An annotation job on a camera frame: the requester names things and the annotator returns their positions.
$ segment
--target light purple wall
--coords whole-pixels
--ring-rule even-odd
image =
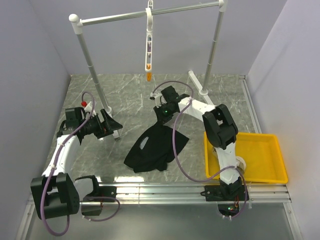
[[[320,236],[320,2],[288,0],[248,84],[261,127],[278,136],[304,239]]]
[[[147,0],[30,0],[70,74],[88,68],[68,21],[142,11]],[[196,0],[154,0],[154,8],[196,4]],[[247,74],[286,0],[229,0],[212,73]],[[157,15],[153,33],[154,73],[206,71],[218,7]],[[83,28],[98,73],[143,73],[146,17]]]
[[[15,238],[48,156],[69,75],[27,0],[0,4],[0,235]]]

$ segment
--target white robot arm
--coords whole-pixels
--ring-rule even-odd
[[[173,118],[174,113],[181,112],[190,103],[191,97],[186,94],[178,95],[172,86],[168,86],[161,93],[152,93],[150,99],[155,100],[153,109],[158,122],[165,124]],[[228,166],[236,168],[238,128],[228,108],[223,104],[215,106],[192,99],[192,104],[183,113],[203,122],[207,138],[216,150],[220,169]],[[234,169],[226,169],[220,173],[222,197],[233,198],[239,193],[241,185],[241,177]]]
[[[49,181],[46,190],[43,211],[46,219],[76,214],[80,209],[80,201],[87,195],[99,194],[99,184],[95,176],[84,176],[73,181],[69,175],[76,159],[77,151],[86,135],[94,134],[97,139],[112,135],[115,130],[123,126],[113,120],[104,109],[101,109],[100,119],[98,114],[93,114],[83,127],[70,137],[85,121],[86,108],[74,107],[65,110],[66,120],[62,122],[57,133],[57,145],[49,166],[41,177],[32,179],[31,192],[38,217],[41,219],[41,199],[45,183]]]

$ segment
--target plastic tray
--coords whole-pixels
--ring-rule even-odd
[[[209,178],[220,170],[214,147],[204,133],[205,174]],[[286,184],[288,176],[278,139],[272,134],[239,132],[236,136],[235,154],[244,159],[246,182]]]

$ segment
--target table surface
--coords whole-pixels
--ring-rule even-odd
[[[110,216],[116,206],[104,207],[99,219]],[[217,214],[216,204],[123,205],[108,221],[88,222],[70,216],[68,232],[50,235],[34,214],[28,240],[293,240],[281,203],[254,204],[231,222]],[[52,218],[57,232],[66,227],[66,217]]]
[[[149,99],[151,91],[158,84],[169,80],[188,83],[196,90],[188,75],[154,74],[150,82],[147,82],[145,74],[99,74],[98,77],[108,104],[112,107],[112,117],[122,124],[123,128],[119,130],[120,138],[116,140],[112,136],[107,136],[103,140],[97,140],[94,135],[86,136],[71,169],[72,177],[75,179],[95,175],[99,181],[104,183],[189,181],[181,173],[175,161],[168,163],[167,170],[162,172],[153,170],[134,173],[124,164],[125,157],[139,136],[156,122],[157,118],[153,110],[155,102]],[[202,83],[204,75],[200,74],[197,77]],[[190,94],[190,90],[182,84],[173,83],[172,86],[179,94]],[[208,95],[215,105],[225,104],[229,108],[239,132],[255,132],[238,75],[212,75],[209,79],[208,90]],[[82,91],[93,93],[97,101],[96,110],[100,111],[102,108],[91,76],[72,75],[56,132],[65,119],[65,109],[80,106]],[[201,100],[197,94],[194,98]],[[173,122],[174,119],[166,125],[173,127]],[[206,174],[203,123],[184,114],[178,123],[177,130],[190,138],[179,154],[179,160],[184,170],[193,178],[204,179]],[[49,164],[55,148],[56,137],[54,136],[47,164]]]

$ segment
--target gray marble surface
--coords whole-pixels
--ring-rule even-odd
[[[197,75],[200,82],[204,75]],[[150,92],[158,84],[168,80],[179,80],[193,83],[187,74],[155,74],[152,81],[147,82],[145,74],[100,74],[100,84],[105,92],[108,104],[112,107],[113,118],[123,125],[119,130],[120,138],[114,140],[107,136],[97,140],[94,135],[86,136],[77,153],[71,173],[75,179],[86,175],[95,175],[105,183],[112,182],[186,182],[188,179],[181,173],[175,161],[168,164],[166,171],[134,173],[124,164],[124,159],[138,137],[156,122],[153,111],[154,101],[150,100]],[[184,85],[173,83],[179,94],[190,91]],[[209,96],[215,105],[225,104],[240,132],[254,132],[249,109],[238,75],[212,75],[208,85]],[[97,106],[102,108],[95,85],[90,75],[75,74],[65,97],[56,130],[65,118],[65,109],[80,106],[82,91],[93,93]],[[167,123],[173,126],[173,120]],[[187,173],[197,179],[204,179],[204,126],[203,123],[189,115],[183,115],[178,124],[178,131],[190,138],[179,154],[179,160]],[[56,148],[56,138],[52,140],[47,164]]]

